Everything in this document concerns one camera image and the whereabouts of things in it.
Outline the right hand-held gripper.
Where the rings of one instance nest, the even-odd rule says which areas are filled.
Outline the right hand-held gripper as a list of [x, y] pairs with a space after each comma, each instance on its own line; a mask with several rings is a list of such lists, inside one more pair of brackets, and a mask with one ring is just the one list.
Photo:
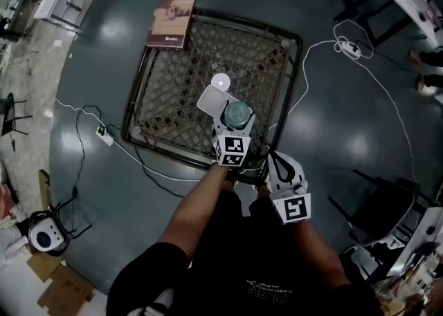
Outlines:
[[279, 151], [267, 156], [269, 170], [269, 198], [283, 225], [299, 223], [311, 218], [311, 194], [302, 165]]

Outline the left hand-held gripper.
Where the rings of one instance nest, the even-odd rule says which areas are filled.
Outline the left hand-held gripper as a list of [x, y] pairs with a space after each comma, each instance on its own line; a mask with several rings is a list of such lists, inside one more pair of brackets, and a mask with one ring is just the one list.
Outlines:
[[250, 133], [256, 119], [251, 113], [244, 129], [232, 129], [225, 123], [226, 100], [217, 105], [213, 113], [213, 149], [217, 162], [221, 166], [241, 167], [246, 158], [251, 142]]

